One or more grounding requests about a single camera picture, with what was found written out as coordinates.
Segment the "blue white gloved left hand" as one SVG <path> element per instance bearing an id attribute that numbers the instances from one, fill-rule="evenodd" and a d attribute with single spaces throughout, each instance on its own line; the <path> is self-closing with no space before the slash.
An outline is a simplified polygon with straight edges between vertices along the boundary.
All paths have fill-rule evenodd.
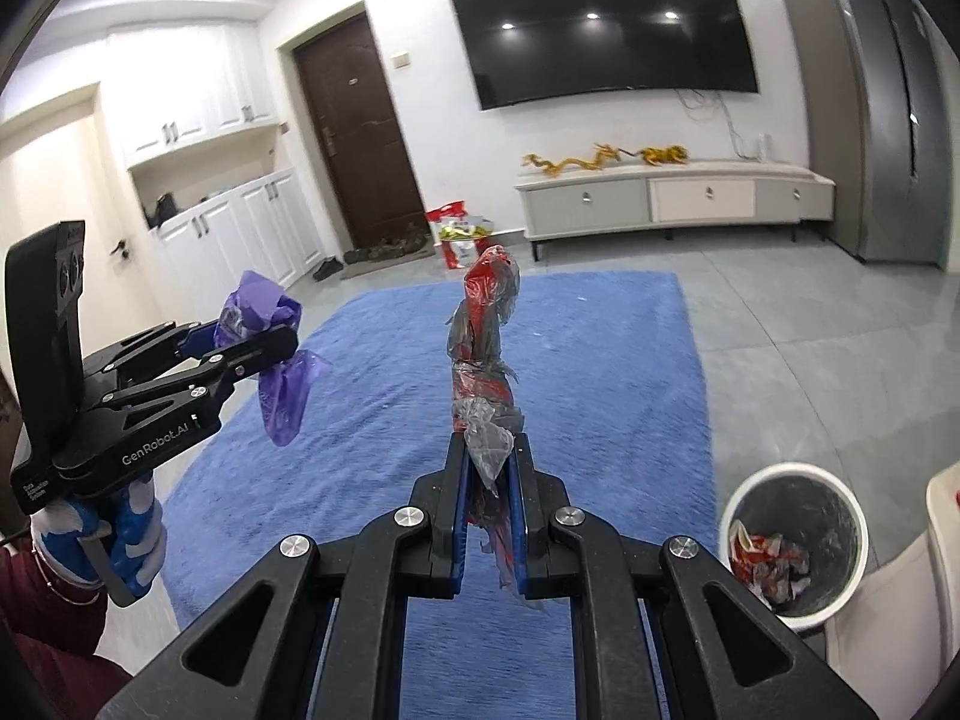
<path id="1" fill-rule="evenodd" d="M 76 590 L 106 590 L 121 608 L 149 592 L 166 557 L 151 473 L 99 504 L 57 500 L 31 517 L 31 536 L 53 577 Z"/>

